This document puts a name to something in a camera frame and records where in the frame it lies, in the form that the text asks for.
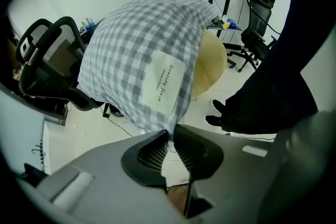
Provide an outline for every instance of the black office chair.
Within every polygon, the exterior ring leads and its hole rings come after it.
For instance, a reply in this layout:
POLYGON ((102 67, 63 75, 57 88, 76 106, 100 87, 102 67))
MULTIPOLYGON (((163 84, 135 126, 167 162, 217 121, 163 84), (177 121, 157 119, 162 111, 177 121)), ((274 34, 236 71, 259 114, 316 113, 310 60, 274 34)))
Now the black office chair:
MULTIPOLYGON (((265 6, 259 0, 250 0, 251 7, 268 22, 271 17, 271 9, 265 6)), ((250 19, 248 27, 241 34, 241 40, 244 43, 244 47, 240 50, 241 53, 231 51, 228 55, 237 55, 246 59, 243 66, 238 70, 241 72, 245 65, 249 62, 255 70, 257 70, 258 60, 263 61, 268 55, 270 48, 277 41, 273 38, 273 41, 266 45, 263 35, 265 34, 267 24, 263 22, 252 10, 250 10, 250 19)))
MULTIPOLYGON (((70 101, 82 111, 103 105, 78 89, 78 74, 85 51, 75 21, 63 17, 51 24, 47 20, 36 21, 23 35, 16 50, 16 56, 25 62, 19 82, 20 91, 31 97, 57 98, 70 101), (29 45, 22 55, 24 40, 37 27, 47 26, 44 33, 29 45)), ((103 116, 108 118, 105 105, 103 116)))

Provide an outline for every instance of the wooden tabletop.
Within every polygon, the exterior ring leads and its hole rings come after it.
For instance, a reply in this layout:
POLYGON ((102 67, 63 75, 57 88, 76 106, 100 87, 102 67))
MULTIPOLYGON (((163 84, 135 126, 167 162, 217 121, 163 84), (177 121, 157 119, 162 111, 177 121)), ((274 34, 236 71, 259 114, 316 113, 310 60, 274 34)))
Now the wooden tabletop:
POLYGON ((206 92, 222 76, 226 68, 226 49, 221 40, 211 31, 203 33, 196 59, 191 97, 206 92))

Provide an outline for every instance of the white label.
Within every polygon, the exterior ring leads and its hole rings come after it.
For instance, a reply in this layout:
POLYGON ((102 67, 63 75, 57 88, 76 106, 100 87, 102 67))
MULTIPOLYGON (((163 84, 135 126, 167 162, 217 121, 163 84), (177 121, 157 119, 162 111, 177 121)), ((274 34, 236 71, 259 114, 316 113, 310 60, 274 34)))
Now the white label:
POLYGON ((175 106, 184 76, 185 63, 155 51, 146 67, 142 83, 142 102, 165 115, 170 115, 175 106))

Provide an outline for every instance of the round wooden table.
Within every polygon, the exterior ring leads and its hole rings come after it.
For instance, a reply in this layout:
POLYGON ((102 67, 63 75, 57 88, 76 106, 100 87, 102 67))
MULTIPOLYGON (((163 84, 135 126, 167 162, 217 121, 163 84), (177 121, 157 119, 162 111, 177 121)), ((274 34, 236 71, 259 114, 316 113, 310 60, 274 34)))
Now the round wooden table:
POLYGON ((226 49, 221 40, 209 30, 203 33, 200 50, 196 59, 191 97, 206 92, 224 73, 226 49))

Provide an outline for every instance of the chair armrest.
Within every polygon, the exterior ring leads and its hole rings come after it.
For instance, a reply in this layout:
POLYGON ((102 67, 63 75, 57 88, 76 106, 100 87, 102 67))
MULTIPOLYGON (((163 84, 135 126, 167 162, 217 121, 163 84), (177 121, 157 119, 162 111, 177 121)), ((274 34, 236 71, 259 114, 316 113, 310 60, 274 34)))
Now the chair armrest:
POLYGON ((253 34, 255 34, 258 38, 260 38, 263 42, 265 42, 266 40, 255 30, 252 30, 253 34))
POLYGON ((267 45, 267 48, 270 48, 270 47, 272 47, 274 44, 275 44, 275 42, 277 42, 278 40, 274 37, 274 36, 271 36, 272 37, 272 41, 271 41, 271 43, 270 44, 268 44, 267 45))

